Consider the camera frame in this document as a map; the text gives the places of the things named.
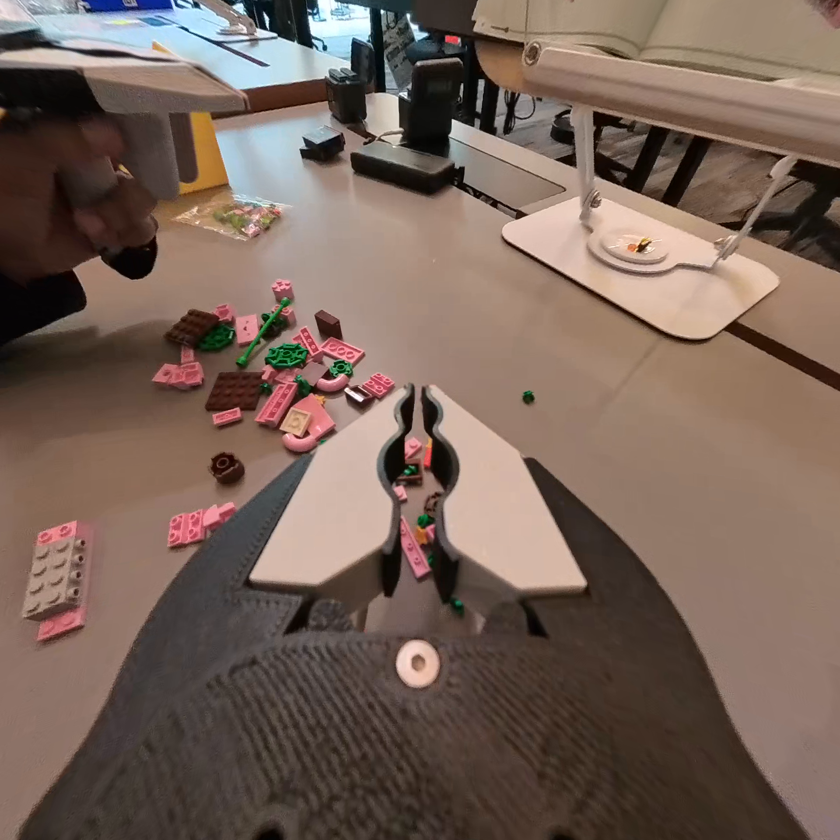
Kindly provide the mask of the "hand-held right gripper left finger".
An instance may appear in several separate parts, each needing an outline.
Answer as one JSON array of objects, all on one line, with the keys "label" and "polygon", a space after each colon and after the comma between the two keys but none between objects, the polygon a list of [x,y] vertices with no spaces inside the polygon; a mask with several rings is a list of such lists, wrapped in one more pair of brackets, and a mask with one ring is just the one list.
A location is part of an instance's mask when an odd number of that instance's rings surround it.
[{"label": "hand-held right gripper left finger", "polygon": [[416,389],[404,385],[311,454],[249,573],[252,587],[332,599],[350,612],[394,594],[403,566],[402,504]]}]

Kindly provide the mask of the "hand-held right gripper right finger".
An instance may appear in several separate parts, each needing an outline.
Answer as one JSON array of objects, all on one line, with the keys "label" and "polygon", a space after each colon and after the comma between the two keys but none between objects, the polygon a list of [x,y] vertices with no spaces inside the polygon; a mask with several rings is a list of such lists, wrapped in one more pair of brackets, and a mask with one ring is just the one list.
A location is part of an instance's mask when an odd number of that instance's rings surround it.
[{"label": "hand-held right gripper right finger", "polygon": [[471,632],[494,609],[580,597],[587,581],[522,453],[436,385],[422,387],[431,439],[434,582]]}]

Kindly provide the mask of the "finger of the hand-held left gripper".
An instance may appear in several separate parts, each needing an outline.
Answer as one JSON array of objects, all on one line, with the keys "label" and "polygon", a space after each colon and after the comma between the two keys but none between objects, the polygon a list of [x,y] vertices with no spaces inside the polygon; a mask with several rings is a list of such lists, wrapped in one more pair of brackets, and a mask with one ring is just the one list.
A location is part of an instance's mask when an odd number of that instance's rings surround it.
[{"label": "finger of the hand-held left gripper", "polygon": [[1,57],[2,108],[60,115],[243,112],[246,95],[202,66],[151,49],[28,47]]}]

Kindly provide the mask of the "grey studded toy brick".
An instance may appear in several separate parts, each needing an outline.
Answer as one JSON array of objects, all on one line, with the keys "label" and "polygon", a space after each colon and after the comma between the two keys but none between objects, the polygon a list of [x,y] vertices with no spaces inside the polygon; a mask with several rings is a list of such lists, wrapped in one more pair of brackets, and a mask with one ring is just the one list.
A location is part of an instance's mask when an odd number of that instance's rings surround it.
[{"label": "grey studded toy brick", "polygon": [[82,605],[88,590],[89,543],[64,537],[34,547],[21,617],[43,621]]}]

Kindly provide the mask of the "pink and grey brick assembly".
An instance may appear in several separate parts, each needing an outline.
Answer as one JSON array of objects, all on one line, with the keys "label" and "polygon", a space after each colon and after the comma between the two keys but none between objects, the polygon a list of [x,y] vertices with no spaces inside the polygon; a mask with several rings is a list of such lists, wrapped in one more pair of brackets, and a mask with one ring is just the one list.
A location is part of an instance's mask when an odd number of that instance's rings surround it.
[{"label": "pink and grey brick assembly", "polygon": [[57,615],[54,615],[50,618],[47,618],[43,621],[31,621],[35,622],[38,625],[38,630],[36,634],[36,641],[40,643],[46,643],[51,640],[54,640],[58,637],[63,637],[70,633],[75,632],[85,626],[87,621],[87,611],[88,611],[88,597],[89,597],[89,590],[90,590],[90,582],[91,582],[91,564],[93,558],[93,549],[92,549],[92,531],[88,523],[79,520],[68,521],[62,523],[60,525],[54,526],[52,528],[45,529],[38,533],[34,547],[38,543],[47,543],[52,542],[54,540],[64,538],[64,537],[84,537],[88,540],[89,543],[89,566],[88,566],[88,586],[87,586],[87,596],[80,607],[75,610],[63,612]]}]

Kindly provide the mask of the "instruction booklet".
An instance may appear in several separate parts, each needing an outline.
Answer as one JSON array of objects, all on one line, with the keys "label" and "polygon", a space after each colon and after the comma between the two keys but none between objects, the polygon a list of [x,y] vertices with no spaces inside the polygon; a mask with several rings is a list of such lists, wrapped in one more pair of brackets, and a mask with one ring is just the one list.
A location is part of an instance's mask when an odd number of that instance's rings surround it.
[{"label": "instruction booklet", "polygon": [[838,2],[478,1],[477,35],[766,80],[838,77]]}]

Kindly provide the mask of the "person's left forearm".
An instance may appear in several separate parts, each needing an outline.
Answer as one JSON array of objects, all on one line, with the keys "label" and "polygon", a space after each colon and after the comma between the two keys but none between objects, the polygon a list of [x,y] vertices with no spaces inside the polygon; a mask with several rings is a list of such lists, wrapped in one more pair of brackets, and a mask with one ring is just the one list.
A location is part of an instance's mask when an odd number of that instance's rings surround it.
[{"label": "person's left forearm", "polygon": [[87,303],[73,270],[26,283],[1,275],[1,346],[82,312]]}]

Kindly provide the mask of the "person's left hand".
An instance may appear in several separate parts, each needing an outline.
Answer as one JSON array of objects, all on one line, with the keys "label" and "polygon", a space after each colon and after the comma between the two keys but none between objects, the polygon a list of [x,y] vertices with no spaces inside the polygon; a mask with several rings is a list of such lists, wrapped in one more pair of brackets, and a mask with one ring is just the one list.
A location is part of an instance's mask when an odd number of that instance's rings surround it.
[{"label": "person's left hand", "polygon": [[66,273],[98,256],[149,244],[155,200],[130,176],[98,203],[74,209],[59,173],[108,158],[123,141],[106,118],[39,120],[2,129],[1,273],[19,285]]}]

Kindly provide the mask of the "large yellow bin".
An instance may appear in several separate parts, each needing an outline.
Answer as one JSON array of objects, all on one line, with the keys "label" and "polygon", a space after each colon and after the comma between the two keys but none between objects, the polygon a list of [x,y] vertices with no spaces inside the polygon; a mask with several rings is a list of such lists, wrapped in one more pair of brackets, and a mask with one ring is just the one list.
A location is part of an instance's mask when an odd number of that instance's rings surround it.
[{"label": "large yellow bin", "polygon": [[247,98],[160,41],[152,42],[152,50],[166,62],[161,64],[161,81],[152,95],[149,137],[139,142],[143,185],[160,200],[225,185],[228,176],[212,115],[241,112]]}]

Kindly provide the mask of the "clear plastic packet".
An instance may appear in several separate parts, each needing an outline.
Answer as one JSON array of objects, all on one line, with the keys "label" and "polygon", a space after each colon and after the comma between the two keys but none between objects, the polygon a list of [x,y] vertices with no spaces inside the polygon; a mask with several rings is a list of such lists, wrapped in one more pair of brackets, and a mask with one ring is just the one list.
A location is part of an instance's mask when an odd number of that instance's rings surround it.
[{"label": "clear plastic packet", "polygon": [[248,241],[268,232],[288,209],[284,203],[222,191],[188,206],[172,222]]}]

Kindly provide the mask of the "brown studded plate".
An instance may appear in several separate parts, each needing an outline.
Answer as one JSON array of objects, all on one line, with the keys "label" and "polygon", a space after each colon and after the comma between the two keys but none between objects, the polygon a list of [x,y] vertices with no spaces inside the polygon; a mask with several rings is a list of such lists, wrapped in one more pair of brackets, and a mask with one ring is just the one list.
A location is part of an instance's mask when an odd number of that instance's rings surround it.
[{"label": "brown studded plate", "polygon": [[164,334],[164,340],[195,348],[220,324],[220,318],[214,312],[190,309]]},{"label": "brown studded plate", "polygon": [[255,411],[263,393],[261,373],[256,371],[222,371],[217,374],[206,399],[205,410],[210,413],[239,408]]}]

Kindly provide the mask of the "small black box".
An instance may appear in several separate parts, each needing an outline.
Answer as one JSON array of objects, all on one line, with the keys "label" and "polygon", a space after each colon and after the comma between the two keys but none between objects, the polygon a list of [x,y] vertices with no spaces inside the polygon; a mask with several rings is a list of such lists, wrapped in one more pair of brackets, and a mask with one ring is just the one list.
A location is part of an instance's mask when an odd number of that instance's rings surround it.
[{"label": "small black box", "polygon": [[327,125],[302,135],[299,153],[304,161],[329,162],[337,158],[345,148],[343,132]]}]

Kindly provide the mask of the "pile of pink toy bricks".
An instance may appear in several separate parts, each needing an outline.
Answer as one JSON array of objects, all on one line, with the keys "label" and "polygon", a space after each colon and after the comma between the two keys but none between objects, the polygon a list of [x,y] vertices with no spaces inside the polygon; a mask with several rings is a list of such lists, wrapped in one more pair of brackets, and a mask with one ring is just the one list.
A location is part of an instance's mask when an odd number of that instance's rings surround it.
[{"label": "pile of pink toy bricks", "polygon": [[[221,305],[210,311],[218,315],[220,324],[197,347],[190,348],[168,342],[178,348],[179,360],[175,363],[163,363],[152,377],[152,383],[178,392],[192,392],[201,388],[206,379],[199,358],[201,354],[215,354],[235,346],[240,351],[240,356],[268,316],[277,308],[280,300],[289,298],[291,303],[293,302],[293,286],[288,280],[276,280],[271,290],[276,300],[276,305],[271,311],[239,316],[231,306]],[[260,427],[281,433],[282,444],[288,451],[305,454],[314,446],[320,445],[335,428],[326,407],[327,394],[343,393],[347,386],[360,385],[375,396],[375,400],[381,400],[394,390],[395,382],[378,372],[369,375],[365,381],[353,382],[355,368],[364,359],[364,351],[347,343],[344,338],[323,339],[318,328],[318,335],[314,335],[307,326],[298,327],[297,315],[291,303],[284,311],[288,317],[288,326],[277,333],[268,333],[271,338],[262,340],[251,356],[248,367],[239,369],[236,365],[239,356],[234,360],[234,369],[231,371],[256,371],[263,375],[263,393],[255,411],[234,408],[221,413],[210,413],[206,410],[205,412],[215,428],[243,423],[245,415],[252,414],[253,421]],[[286,341],[270,344],[274,339],[283,338],[285,332],[290,329],[297,331],[287,337]],[[329,372],[312,389],[306,382],[299,384],[296,377],[306,364],[313,361],[327,365]],[[293,406],[312,414],[305,437],[294,438],[278,429],[288,409]]]}]

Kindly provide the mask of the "black cube device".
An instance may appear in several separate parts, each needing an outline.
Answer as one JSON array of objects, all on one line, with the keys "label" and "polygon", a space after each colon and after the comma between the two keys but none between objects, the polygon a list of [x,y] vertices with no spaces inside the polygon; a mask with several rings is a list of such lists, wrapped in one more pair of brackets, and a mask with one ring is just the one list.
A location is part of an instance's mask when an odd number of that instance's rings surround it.
[{"label": "black cube device", "polygon": [[327,102],[332,116],[341,124],[366,120],[366,81],[351,68],[331,68],[325,78]]}]

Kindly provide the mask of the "long green toy stem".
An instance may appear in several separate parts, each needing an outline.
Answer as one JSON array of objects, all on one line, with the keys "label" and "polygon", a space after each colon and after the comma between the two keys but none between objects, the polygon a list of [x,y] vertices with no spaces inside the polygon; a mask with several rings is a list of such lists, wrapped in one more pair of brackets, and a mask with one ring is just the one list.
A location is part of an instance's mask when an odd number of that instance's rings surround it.
[{"label": "long green toy stem", "polygon": [[251,356],[265,338],[271,338],[268,333],[278,333],[288,326],[288,317],[284,311],[289,308],[291,300],[284,297],[277,304],[276,309],[268,316],[268,319],[259,328],[256,336],[248,345],[247,349],[237,358],[236,365],[239,369],[248,367]]}]

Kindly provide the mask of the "black flat device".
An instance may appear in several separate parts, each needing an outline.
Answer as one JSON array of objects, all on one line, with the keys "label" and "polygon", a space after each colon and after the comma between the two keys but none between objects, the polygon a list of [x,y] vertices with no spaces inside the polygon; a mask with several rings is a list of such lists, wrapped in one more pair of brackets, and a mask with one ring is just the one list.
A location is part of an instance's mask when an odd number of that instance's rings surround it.
[{"label": "black flat device", "polygon": [[382,140],[351,152],[350,164],[355,174],[424,195],[456,186],[464,175],[449,158]]}]

